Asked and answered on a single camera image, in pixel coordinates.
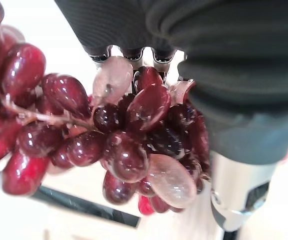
robotic arm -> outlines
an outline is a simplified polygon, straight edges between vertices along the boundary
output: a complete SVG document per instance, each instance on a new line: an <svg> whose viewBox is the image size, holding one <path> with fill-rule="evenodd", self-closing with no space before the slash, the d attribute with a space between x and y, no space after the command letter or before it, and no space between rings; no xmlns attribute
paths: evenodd
<svg viewBox="0 0 288 240"><path fill-rule="evenodd" d="M55 0L97 63L111 45L140 65L142 48L197 86L205 116L217 223L234 231L265 201L288 150L288 0Z"/></svg>

grape stem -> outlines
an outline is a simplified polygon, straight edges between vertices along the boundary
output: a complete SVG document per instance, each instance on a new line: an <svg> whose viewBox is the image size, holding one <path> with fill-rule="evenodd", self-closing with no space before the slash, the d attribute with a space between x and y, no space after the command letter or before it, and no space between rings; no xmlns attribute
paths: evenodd
<svg viewBox="0 0 288 240"><path fill-rule="evenodd" d="M94 129L94 126L92 124L87 123L80 119L76 119L72 116L47 115L22 108L20 106L17 106L13 101L11 101L9 95L7 95L5 99L0 98L0 102L6 109L21 115L20 117L24 116L25 118L37 119L40 121L49 122L51 124L66 123L66 124L78 125L88 130Z"/></svg>

grape cluster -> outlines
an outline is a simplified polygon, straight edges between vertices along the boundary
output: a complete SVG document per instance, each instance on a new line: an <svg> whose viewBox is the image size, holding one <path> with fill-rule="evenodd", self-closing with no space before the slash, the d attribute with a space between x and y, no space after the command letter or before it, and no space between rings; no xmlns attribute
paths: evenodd
<svg viewBox="0 0 288 240"><path fill-rule="evenodd" d="M207 130L187 97L195 83L167 88L153 67L134 73L125 58L112 56L87 96L76 78L45 74L44 54L2 25L3 17L0 4L0 160L12 153L1 189L31 195L49 165L68 170L99 161L110 203L137 192L144 215L189 206L210 179Z"/></svg>

pale pink grape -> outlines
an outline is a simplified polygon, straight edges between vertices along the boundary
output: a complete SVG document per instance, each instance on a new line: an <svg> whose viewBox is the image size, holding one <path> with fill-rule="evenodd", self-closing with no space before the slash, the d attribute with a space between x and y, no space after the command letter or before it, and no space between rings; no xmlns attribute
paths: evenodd
<svg viewBox="0 0 288 240"><path fill-rule="evenodd" d="M133 67L121 56L111 56L98 69L93 82L92 105L112 103L128 90L133 79Z"/></svg>
<svg viewBox="0 0 288 240"><path fill-rule="evenodd" d="M184 209L195 199L195 182L188 171L170 156L150 155L148 180L156 194L175 208Z"/></svg>

